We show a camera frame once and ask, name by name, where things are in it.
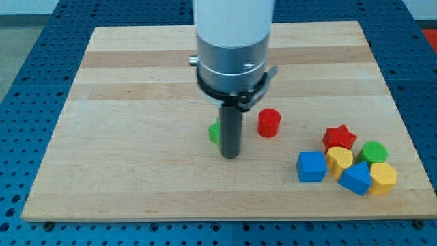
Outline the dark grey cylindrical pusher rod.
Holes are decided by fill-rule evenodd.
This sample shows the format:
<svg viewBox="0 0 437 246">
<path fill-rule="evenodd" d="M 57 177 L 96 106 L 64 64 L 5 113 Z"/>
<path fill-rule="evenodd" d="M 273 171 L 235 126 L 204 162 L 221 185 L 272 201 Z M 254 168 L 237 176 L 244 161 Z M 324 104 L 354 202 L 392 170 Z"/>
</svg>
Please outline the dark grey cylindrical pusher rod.
<svg viewBox="0 0 437 246">
<path fill-rule="evenodd" d="M 237 107 L 219 109 L 220 152 L 226 159 L 240 154 L 242 139 L 242 112 Z"/>
</svg>

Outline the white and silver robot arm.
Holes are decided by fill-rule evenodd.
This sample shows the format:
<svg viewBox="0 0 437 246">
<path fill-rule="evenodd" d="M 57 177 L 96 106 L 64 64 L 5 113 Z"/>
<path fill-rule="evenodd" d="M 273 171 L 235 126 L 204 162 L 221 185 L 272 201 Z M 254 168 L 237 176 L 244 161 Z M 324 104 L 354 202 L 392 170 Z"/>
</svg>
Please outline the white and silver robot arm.
<svg viewBox="0 0 437 246">
<path fill-rule="evenodd" d="M 240 154 L 242 116 L 266 94 L 277 67 L 266 69 L 275 0 L 193 2 L 201 93 L 218 107 L 219 150 L 227 159 Z"/>
</svg>

